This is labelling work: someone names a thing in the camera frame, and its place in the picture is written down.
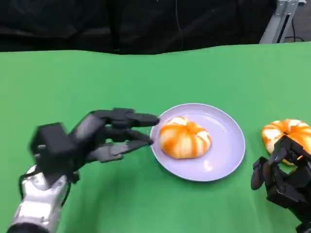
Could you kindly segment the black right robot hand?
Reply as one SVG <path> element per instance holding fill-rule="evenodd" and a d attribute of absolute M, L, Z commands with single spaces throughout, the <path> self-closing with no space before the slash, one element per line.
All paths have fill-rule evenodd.
<path fill-rule="evenodd" d="M 289 209 L 301 227 L 311 227 L 311 155 L 302 145 L 282 136 L 270 158 L 253 163 L 251 189 L 265 185 L 267 200 Z"/>

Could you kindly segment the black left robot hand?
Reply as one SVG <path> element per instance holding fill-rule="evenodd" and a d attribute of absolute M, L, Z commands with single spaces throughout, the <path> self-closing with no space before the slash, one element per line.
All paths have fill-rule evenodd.
<path fill-rule="evenodd" d="M 70 132 L 79 152 L 79 163 L 111 162 L 124 154 L 153 144 L 153 140 L 134 127 L 150 127 L 160 122 L 152 114 L 134 109 L 114 108 L 87 114 Z"/>

